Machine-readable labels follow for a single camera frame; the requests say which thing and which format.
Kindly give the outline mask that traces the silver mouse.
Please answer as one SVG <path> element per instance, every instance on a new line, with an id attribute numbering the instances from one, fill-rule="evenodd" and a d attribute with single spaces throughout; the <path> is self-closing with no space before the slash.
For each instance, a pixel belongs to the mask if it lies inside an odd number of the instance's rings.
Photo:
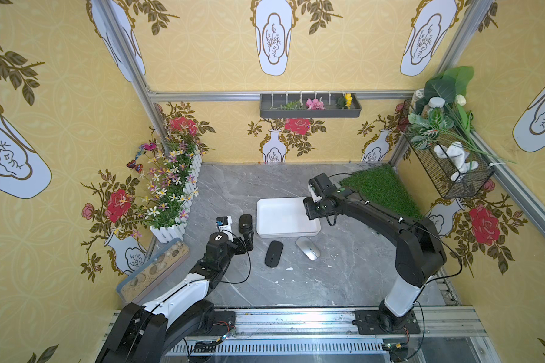
<path id="1" fill-rule="evenodd" d="M 320 249 L 308 237 L 299 237 L 295 245 L 311 261 L 316 261 L 321 257 Z"/>

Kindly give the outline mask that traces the black ribbed mouse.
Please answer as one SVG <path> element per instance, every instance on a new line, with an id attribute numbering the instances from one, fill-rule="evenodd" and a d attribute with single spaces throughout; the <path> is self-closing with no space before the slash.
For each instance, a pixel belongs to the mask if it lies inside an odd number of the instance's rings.
<path id="1" fill-rule="evenodd" d="M 243 214 L 239 218 L 239 233 L 242 235 L 252 235 L 253 229 L 253 216 L 251 214 Z"/>

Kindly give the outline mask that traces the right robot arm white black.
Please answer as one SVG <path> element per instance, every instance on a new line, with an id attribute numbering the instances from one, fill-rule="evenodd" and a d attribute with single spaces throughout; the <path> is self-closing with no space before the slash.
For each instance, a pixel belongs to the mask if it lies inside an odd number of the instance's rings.
<path id="1" fill-rule="evenodd" d="M 380 302 L 377 322 L 384 332 L 398 331 L 410 317 L 424 287 L 448 258 L 434 223 L 427 218 L 412 219 L 368 201 L 349 187 L 339 187 L 325 174 L 308 182 L 310 196 L 303 203 L 308 219 L 338 216 L 362 222 L 389 240 L 394 247 L 398 274 L 392 289 Z"/>

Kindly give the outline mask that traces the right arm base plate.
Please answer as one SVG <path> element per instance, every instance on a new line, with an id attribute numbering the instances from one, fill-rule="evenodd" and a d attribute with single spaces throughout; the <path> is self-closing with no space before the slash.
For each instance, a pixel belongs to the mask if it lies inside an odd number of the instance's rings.
<path id="1" fill-rule="evenodd" d="M 402 317 L 397 317 L 379 309 L 355 310 L 352 325 L 360 335 L 380 334 L 420 334 L 419 319 L 413 310 Z"/>

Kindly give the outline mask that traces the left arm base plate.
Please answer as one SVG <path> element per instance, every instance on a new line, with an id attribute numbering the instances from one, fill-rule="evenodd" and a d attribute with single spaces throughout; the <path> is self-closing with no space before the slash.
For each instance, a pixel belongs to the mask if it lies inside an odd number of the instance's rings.
<path id="1" fill-rule="evenodd" d="M 200 328 L 190 333 L 191 337 L 222 337 L 236 326 L 236 313 L 232 310 L 217 310 L 212 322 L 206 328 Z"/>

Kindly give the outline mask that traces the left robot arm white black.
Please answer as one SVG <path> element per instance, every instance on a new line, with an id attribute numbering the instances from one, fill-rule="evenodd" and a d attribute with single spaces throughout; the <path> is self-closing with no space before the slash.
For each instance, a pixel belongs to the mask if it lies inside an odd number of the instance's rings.
<path id="1" fill-rule="evenodd" d="M 232 258 L 253 250 L 253 235 L 211 234 L 203 258 L 177 286 L 150 302 L 122 308 L 95 361 L 159 362 L 189 334 L 209 331 L 214 305 L 207 296 L 223 282 Z"/>

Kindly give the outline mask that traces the white plastic storage box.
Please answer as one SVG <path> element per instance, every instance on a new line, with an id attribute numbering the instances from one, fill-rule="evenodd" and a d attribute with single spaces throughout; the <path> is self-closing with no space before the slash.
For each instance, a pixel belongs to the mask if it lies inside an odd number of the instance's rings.
<path id="1" fill-rule="evenodd" d="M 304 198 L 265 198 L 257 201 L 257 234 L 262 238 L 314 237 L 318 219 L 308 219 Z"/>

